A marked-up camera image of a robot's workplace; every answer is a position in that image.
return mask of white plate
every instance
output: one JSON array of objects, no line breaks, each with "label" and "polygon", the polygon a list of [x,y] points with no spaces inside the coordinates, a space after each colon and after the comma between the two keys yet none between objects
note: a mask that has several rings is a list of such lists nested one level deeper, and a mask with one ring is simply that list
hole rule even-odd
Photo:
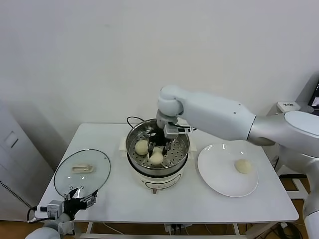
[{"label": "white plate", "polygon": [[[235,168],[238,159],[247,159],[253,165],[249,174]],[[253,158],[239,144],[218,143],[207,146],[198,157],[198,169],[204,181],[215,191],[229,197],[251,194],[258,184],[258,172]]]}]

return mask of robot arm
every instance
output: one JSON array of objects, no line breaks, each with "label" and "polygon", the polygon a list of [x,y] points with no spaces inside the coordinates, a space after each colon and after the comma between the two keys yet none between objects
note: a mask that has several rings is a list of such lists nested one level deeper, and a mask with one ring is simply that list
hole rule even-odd
[{"label": "robot arm", "polygon": [[[74,198],[75,188],[67,195],[64,195],[64,201],[51,201],[47,207],[40,207],[42,212],[47,212],[48,218],[42,228],[38,228],[30,233],[25,239],[61,239],[65,235],[74,236],[73,220],[79,210],[86,210],[96,203],[98,190],[91,195],[83,198]],[[43,219],[37,220],[33,218],[28,223],[40,222]]]},{"label": "robot arm", "polygon": [[177,86],[161,89],[157,125],[166,137],[173,135],[177,117],[190,126],[225,140],[247,140],[255,145],[278,143],[280,159],[307,175],[311,193],[305,201],[304,219],[310,238],[319,235],[319,117],[287,112],[259,117],[241,103]]},{"label": "robot arm", "polygon": [[256,117],[239,102],[177,86],[162,88],[158,107],[165,116],[178,116],[192,127],[225,140],[247,140]]}]

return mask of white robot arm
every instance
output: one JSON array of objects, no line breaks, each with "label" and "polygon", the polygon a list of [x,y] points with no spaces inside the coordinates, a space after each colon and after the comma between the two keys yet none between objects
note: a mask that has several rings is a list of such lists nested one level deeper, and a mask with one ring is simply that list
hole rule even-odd
[{"label": "white robot arm", "polygon": [[255,145],[280,145],[280,159],[289,168],[307,175],[311,193],[304,219],[309,238],[319,235],[319,117],[287,112],[259,117],[241,103],[214,95],[188,92],[177,86],[161,89],[157,125],[165,137],[174,138],[177,117],[189,125],[225,140],[247,140]]}]

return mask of white wall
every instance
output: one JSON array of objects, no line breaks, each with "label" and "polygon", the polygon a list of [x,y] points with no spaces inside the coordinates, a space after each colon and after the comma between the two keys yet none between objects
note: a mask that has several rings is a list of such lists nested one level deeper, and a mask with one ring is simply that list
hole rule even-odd
[{"label": "white wall", "polygon": [[2,0],[0,99],[52,166],[82,122],[152,118],[160,88],[295,100],[319,62],[314,0]]}]

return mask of black cable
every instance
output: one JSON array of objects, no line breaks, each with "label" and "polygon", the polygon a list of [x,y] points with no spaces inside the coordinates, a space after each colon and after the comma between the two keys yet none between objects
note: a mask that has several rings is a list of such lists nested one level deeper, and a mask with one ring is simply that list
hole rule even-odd
[{"label": "black cable", "polygon": [[278,226],[277,231],[278,231],[278,236],[280,237],[280,239],[303,239],[303,235],[294,224],[287,223],[287,225],[288,226],[285,228],[289,228],[290,231],[292,232],[292,235],[286,234],[284,231],[284,228],[282,228],[281,226]]},{"label": "black cable", "polygon": [[28,213],[26,214],[26,221],[29,221],[30,220],[30,212],[31,211],[36,211],[36,206],[35,207],[32,207],[32,208],[29,208],[28,210]]},{"label": "black cable", "polygon": [[42,221],[45,221],[45,220],[55,220],[55,218],[41,218],[41,219],[35,220],[33,222],[28,222],[28,223],[29,224],[39,223],[39,222],[42,222]]},{"label": "black cable", "polygon": [[288,226],[286,228],[290,229],[290,231],[292,232],[292,235],[286,234],[284,231],[284,228],[282,228],[281,225],[278,224],[275,230],[270,228],[270,231],[263,238],[262,237],[261,238],[266,239],[270,233],[276,234],[280,239],[303,239],[304,238],[301,232],[299,231],[299,229],[295,225],[291,223],[287,223],[287,225]]},{"label": "black cable", "polygon": [[278,161],[279,161],[279,157],[277,157],[277,160],[276,160],[276,163],[275,163],[274,169],[276,169],[277,164],[278,164]]},{"label": "black cable", "polygon": [[129,119],[138,119],[138,120],[144,121],[144,119],[142,119],[142,118],[140,118],[140,117],[136,117],[136,116],[129,116],[129,117],[127,117],[127,118],[126,118],[126,122],[127,122],[128,125],[129,125],[130,127],[132,127],[132,128],[133,128],[133,126],[130,124]]}]

